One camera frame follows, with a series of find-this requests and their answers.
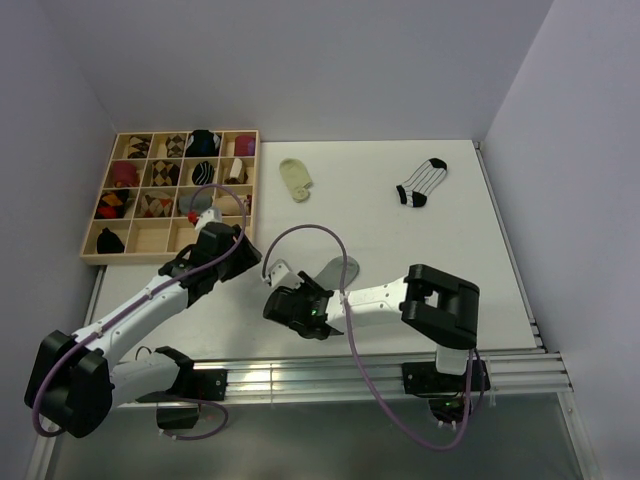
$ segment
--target gray wall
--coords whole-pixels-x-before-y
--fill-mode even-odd
[[[12,480],[36,438],[22,397],[38,345],[86,310],[95,272],[78,254],[114,132],[34,1],[0,2],[0,45],[0,478]]]
[[[486,134],[551,0],[40,0],[120,131]]]
[[[606,478],[640,478],[640,4],[556,0],[485,158]]]

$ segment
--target gray sock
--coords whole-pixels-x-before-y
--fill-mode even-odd
[[[347,276],[345,278],[345,288],[358,276],[360,265],[355,258],[347,257]],[[314,280],[325,290],[337,290],[340,288],[340,274],[342,273],[342,257],[336,257],[327,263],[327,266],[316,275]]]

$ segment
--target wooden sock organizer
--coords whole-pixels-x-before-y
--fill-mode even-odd
[[[117,162],[129,162],[136,167],[138,187],[127,187],[129,199],[126,202],[124,218],[117,219],[93,219],[85,236],[81,258],[90,265],[112,264],[144,264],[164,263],[173,259],[186,245],[194,243],[197,233],[187,217],[178,209],[178,199],[183,195],[193,194],[200,186],[194,185],[191,176],[196,165],[202,161],[209,161],[215,168],[213,182],[224,184],[229,177],[229,172],[234,158],[240,158],[245,167],[246,181],[240,185],[225,185],[239,196],[251,195],[250,215],[247,215],[246,235],[253,242],[253,226],[256,218],[257,207],[256,184],[258,178],[260,136],[256,130],[211,130],[221,137],[220,152],[215,157],[186,157],[186,141],[190,132],[140,132],[121,133],[111,152],[109,165],[102,182],[102,189],[94,206],[92,216],[98,208],[98,202],[105,192],[117,191],[113,184],[113,166]],[[185,139],[182,157],[167,158],[165,141],[169,135],[181,135]],[[239,135],[248,135],[255,138],[255,154],[250,157],[235,157],[235,139]],[[150,140],[150,147],[145,158],[127,158],[129,141],[132,136],[143,137]],[[152,186],[151,169],[157,160],[163,160],[175,164],[180,168],[177,186]],[[145,193],[163,192],[173,198],[171,216],[160,218],[144,218],[140,213],[140,201]],[[213,206],[216,202],[228,194],[220,189],[205,190],[199,194],[210,196]],[[223,223],[227,225],[241,225],[242,217],[238,215],[222,216]],[[123,253],[98,253],[97,239],[104,228],[115,233],[125,246]]]

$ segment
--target black and white sock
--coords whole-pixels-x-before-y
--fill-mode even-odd
[[[424,207],[427,196],[447,175],[447,164],[439,158],[431,158],[413,172],[409,180],[396,185],[400,203],[407,207]]]

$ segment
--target white tabletop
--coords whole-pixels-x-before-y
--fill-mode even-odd
[[[280,178],[283,158],[302,160],[311,196],[295,203]],[[395,185],[425,160],[448,166],[445,180],[423,208],[400,204]],[[350,289],[375,286],[424,263],[480,287],[478,347],[535,348],[516,278],[471,141],[273,142],[261,147],[256,246],[266,252],[288,227],[318,223],[333,229],[360,264]],[[320,231],[296,232],[280,242],[272,260],[287,260],[310,275],[339,254]],[[143,288],[157,265],[110,266],[94,320]],[[262,318],[270,289],[255,267],[218,284],[190,309],[167,320],[139,345],[169,345],[194,359],[270,359],[349,354],[346,336],[304,340]],[[434,352],[435,344],[398,321],[356,330],[364,354]],[[125,360],[133,359],[133,352]]]

